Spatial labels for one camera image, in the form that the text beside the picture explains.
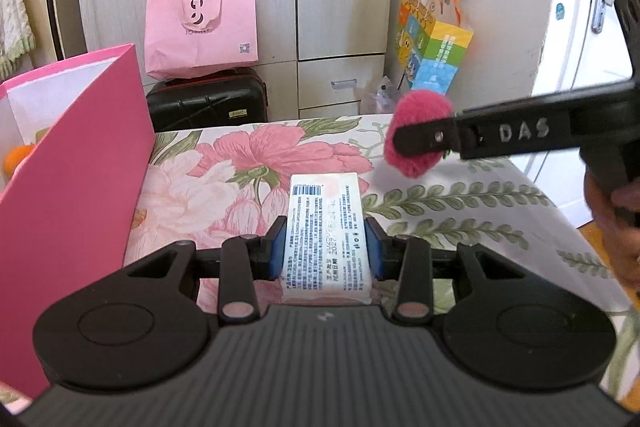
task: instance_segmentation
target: black handheld tool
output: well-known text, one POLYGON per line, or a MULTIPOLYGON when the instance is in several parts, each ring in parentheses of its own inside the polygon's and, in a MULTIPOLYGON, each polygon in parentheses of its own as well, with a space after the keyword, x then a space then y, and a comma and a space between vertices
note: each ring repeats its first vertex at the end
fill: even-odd
MULTIPOLYGON (((580 148, 600 187, 610 194, 640 176, 640 0, 616 0, 634 75, 631 80, 499 103, 452 118, 396 130, 403 156, 453 150, 488 158, 580 148)), ((620 211, 640 226, 640 215, 620 211)))
POLYGON ((380 306, 272 305, 287 218, 264 237, 176 241, 48 308, 33 344, 52 387, 12 427, 630 427, 598 387, 616 344, 591 303, 481 245, 435 250, 365 222, 380 306), (219 277, 218 311, 195 303, 219 277), (433 279, 456 304, 433 310, 433 279))

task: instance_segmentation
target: barcode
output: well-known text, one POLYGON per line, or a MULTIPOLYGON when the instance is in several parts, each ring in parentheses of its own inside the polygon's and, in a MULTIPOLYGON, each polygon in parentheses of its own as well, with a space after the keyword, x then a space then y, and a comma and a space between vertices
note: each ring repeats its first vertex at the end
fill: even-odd
POLYGON ((322 196, 322 185, 293 185, 294 196, 322 196))

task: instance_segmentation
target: towel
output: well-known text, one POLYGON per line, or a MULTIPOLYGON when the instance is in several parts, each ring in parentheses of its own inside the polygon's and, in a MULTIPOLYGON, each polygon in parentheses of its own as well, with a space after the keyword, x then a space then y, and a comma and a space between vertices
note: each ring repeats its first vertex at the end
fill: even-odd
POLYGON ((34 47, 24 0, 0 0, 0 82, 17 70, 18 58, 34 47))

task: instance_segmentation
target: round pad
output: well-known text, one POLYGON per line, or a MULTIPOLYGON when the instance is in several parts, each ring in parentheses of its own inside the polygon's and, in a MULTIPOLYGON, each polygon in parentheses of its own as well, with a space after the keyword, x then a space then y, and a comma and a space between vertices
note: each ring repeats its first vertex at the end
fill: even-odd
POLYGON ((542 280, 474 286, 444 318, 443 334, 453 356, 476 375, 530 391, 600 378, 616 342, 604 313, 542 280))
POLYGON ((163 279, 118 276, 57 302, 33 345, 52 383, 125 391, 186 368, 209 340, 205 314, 163 279))
POLYGON ((399 155, 394 147, 394 136, 398 127, 425 123, 453 114, 453 104, 450 100, 437 92, 427 89, 412 90, 407 93, 394 111, 385 138, 385 160, 398 169, 407 178, 419 178, 442 159, 442 152, 432 152, 422 156, 405 158, 399 155))

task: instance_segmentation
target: drawer handle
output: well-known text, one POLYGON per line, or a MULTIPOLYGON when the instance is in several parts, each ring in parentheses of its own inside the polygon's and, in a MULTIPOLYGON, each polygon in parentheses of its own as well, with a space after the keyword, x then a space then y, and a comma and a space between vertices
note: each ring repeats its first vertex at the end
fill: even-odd
POLYGON ((349 87, 356 87, 357 83, 357 78, 352 78, 351 80, 332 80, 331 87, 333 87, 335 90, 348 89, 349 87))

